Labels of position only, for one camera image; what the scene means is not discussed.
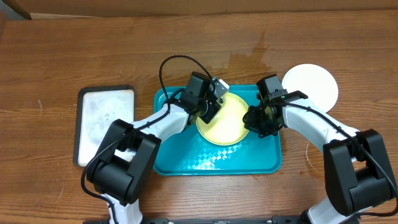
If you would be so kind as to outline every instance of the yellow disc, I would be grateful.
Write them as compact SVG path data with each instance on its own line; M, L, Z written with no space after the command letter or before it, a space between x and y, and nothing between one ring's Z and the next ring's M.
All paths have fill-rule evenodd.
M206 124L197 119L199 133L209 142L219 146L229 146L242 140L249 132L242 121L248 111L248 104L233 93L227 93L222 98L221 109L216 116Z

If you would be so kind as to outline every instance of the wooden table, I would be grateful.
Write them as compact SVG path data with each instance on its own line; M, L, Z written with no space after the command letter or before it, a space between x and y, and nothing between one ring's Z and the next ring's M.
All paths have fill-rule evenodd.
M328 69L339 86L330 115L385 140L398 174L398 11L302 12L198 17L9 21L0 42L0 220L81 223L106 218L80 188L72 163L77 93L131 84L137 119L152 113L160 63L190 55L229 84L282 78L293 66ZM165 84L185 85L185 59ZM162 177L140 199L148 217L259 218L299 214L325 195L323 158L293 130L281 131L283 164L272 175ZM389 211L388 202L375 211ZM398 217L363 223L398 222Z

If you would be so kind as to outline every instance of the rectangular tray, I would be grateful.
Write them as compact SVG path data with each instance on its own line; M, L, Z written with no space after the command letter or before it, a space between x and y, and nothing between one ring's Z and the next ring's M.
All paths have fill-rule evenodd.
M167 87L169 96L181 88ZM231 85L229 91L249 106L259 104L256 85ZM165 96L159 90L154 98L154 113L161 109ZM258 138L249 134L230 146L217 146L205 140L197 126L191 125L162 143L154 170L160 175L238 175L271 174L282 165L282 149L277 136Z

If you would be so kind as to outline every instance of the blue tray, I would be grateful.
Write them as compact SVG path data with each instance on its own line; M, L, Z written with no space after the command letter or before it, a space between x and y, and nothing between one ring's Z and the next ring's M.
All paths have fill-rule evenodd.
M181 87L167 87L169 96ZM256 85L231 85L231 93L249 106L258 105ZM159 90L154 98L154 113L161 109L165 96ZM249 134L230 146L217 146L205 140L197 126L191 125L162 143L154 170L160 175L236 175L271 174L282 165L280 136L258 138Z

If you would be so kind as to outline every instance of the wood grain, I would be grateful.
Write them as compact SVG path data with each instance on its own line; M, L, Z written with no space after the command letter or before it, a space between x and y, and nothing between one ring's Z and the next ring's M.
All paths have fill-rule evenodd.
M78 91L131 84L137 119L152 112L160 63L187 54L229 84L253 84L301 63L328 69L339 86L330 114L379 131L398 173L398 11L301 12L7 22L0 43L0 219L81 223L108 216L83 193L72 163ZM165 84L199 68L165 66ZM162 177L140 199L148 217L257 218L299 214L325 195L323 159L281 131L283 164L272 175ZM394 202L375 208L392 210ZM395 223L398 217L362 223Z

